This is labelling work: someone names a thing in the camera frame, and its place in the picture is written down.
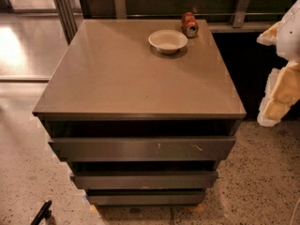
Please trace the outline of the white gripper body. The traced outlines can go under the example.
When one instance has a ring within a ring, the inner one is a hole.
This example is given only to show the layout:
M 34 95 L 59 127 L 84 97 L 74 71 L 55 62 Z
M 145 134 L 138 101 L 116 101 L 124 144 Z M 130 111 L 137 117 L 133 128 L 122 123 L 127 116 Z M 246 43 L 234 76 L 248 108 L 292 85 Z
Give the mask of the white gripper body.
M 300 61 L 300 0 L 292 5 L 279 22 L 277 55 L 288 61 Z

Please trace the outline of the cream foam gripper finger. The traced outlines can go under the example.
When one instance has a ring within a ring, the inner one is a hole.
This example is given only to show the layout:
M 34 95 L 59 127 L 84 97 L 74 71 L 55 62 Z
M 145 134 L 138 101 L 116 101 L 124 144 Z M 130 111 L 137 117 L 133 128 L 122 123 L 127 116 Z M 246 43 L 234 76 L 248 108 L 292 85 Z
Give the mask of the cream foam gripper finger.
M 279 22 L 276 22 L 257 37 L 257 42 L 265 46 L 277 44 Z
M 273 127 L 299 99 L 300 64 L 289 62 L 282 69 L 273 68 L 267 79 L 257 122 L 263 127 Z

